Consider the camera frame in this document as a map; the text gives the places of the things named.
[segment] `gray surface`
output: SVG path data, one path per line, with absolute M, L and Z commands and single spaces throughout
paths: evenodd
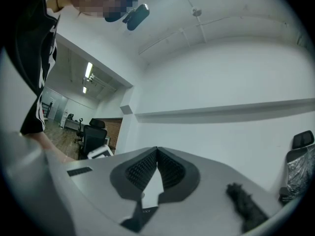
M 79 124 L 80 124 L 79 121 L 76 122 L 74 120 L 65 119 L 64 127 L 71 128 L 71 129 L 74 129 L 74 130 L 78 130 Z M 85 124 L 81 123 L 81 131 L 83 131 L 84 125 Z
M 129 160 L 146 149 L 141 149 L 113 157 L 69 163 L 65 169 L 89 166 L 92 172 L 72 177 L 73 183 L 99 211 L 117 223 L 132 215 L 134 201 L 121 199 L 110 183 L 111 170 L 125 160 Z M 257 205 L 269 216 L 281 209 L 278 201 L 258 185 L 231 167 L 197 157 L 181 151 L 168 149 L 181 158 L 192 162 L 200 170 L 201 182 L 197 189 L 183 202 L 162 204 L 153 219 L 141 231 L 143 235 L 214 235 L 241 234 L 242 219 L 234 210 L 234 205 L 226 195 L 226 186 L 237 182 L 250 194 Z
M 17 134 L 2 135 L 1 138 L 2 168 L 6 169 L 9 180 L 16 179 L 9 183 L 16 200 L 34 221 L 43 223 L 53 235 L 71 235 L 71 228 L 77 236 L 136 235 L 119 225 L 122 220 L 132 215 L 135 202 L 120 198 L 110 183 L 109 175 L 115 166 L 134 158 L 146 149 L 61 164 L 52 152 L 44 153 L 36 142 L 30 142 L 30 139 Z M 201 182 L 183 202 L 160 205 L 153 218 L 140 232 L 141 235 L 241 234 L 242 220 L 225 194 L 226 185 L 234 181 L 242 183 L 243 188 L 253 194 L 254 201 L 268 216 L 281 209 L 272 195 L 229 166 L 180 151 L 170 151 L 194 163 L 200 171 Z M 66 172 L 85 166 L 91 167 L 93 171 L 74 177 L 69 177 Z M 272 221 L 262 224 L 252 235 L 268 233 L 291 211 L 283 212 Z
M 200 184 L 183 202 L 161 204 L 145 226 L 144 235 L 239 235 L 242 219 L 226 195 L 226 186 L 237 182 L 252 194 L 252 199 L 271 217 L 282 207 L 278 201 L 258 185 L 231 167 L 178 150 L 167 149 L 193 163 L 200 171 Z

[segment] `desk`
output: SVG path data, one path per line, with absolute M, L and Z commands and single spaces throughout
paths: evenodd
M 71 129 L 74 129 L 74 130 L 78 130 L 79 128 L 79 122 L 76 122 L 76 121 L 73 121 L 73 120 L 69 120 L 69 119 L 65 119 L 65 122 L 63 124 L 63 127 L 62 128 L 71 128 Z M 81 131 L 83 132 L 83 127 L 84 127 L 84 124 L 81 123 Z

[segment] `doorway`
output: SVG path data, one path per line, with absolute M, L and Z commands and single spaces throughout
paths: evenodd
M 52 103 L 51 110 L 48 115 L 48 119 L 61 122 L 65 106 L 68 102 L 68 98 L 63 95 L 45 87 L 42 94 L 42 103 Z

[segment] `office chair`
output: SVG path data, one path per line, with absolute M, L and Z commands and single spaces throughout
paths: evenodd
M 83 128 L 84 142 L 81 144 L 82 148 L 79 150 L 79 160 L 87 159 L 87 155 L 90 151 L 101 147 L 105 143 L 107 130 L 105 123 L 101 120 L 92 119 L 90 125 L 85 125 Z
M 292 149 L 286 155 L 288 169 L 287 187 L 281 187 L 279 201 L 285 205 L 303 195 L 315 172 L 315 145 L 311 131 L 295 135 Z
M 82 141 L 83 140 L 83 132 L 81 131 L 81 122 L 83 122 L 83 118 L 79 119 L 79 127 L 78 130 L 76 132 L 77 136 L 80 138 L 74 139 L 74 142 L 78 142 L 78 141 Z

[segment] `ceiling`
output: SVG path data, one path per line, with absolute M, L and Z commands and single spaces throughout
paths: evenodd
M 58 55 L 54 70 L 58 72 L 59 76 L 67 78 L 68 82 L 76 86 L 76 88 L 81 88 L 81 90 L 83 90 L 82 81 L 85 77 L 88 61 L 59 42 L 57 42 L 57 49 Z M 116 89 L 122 86 L 119 82 L 115 81 L 111 76 L 96 66 L 92 67 L 90 74 L 92 73 L 103 82 L 108 83 Z M 89 83 L 86 95 L 102 100 L 111 93 L 110 90 L 103 88 L 99 84 Z
M 75 22 L 88 26 L 120 45 L 122 52 L 134 52 L 147 63 L 196 44 L 226 37 L 258 36 L 297 43 L 301 26 L 282 0 L 139 0 L 150 15 L 134 31 L 122 19 L 107 23 L 103 18 L 83 14 Z M 192 8 L 201 15 L 192 15 Z

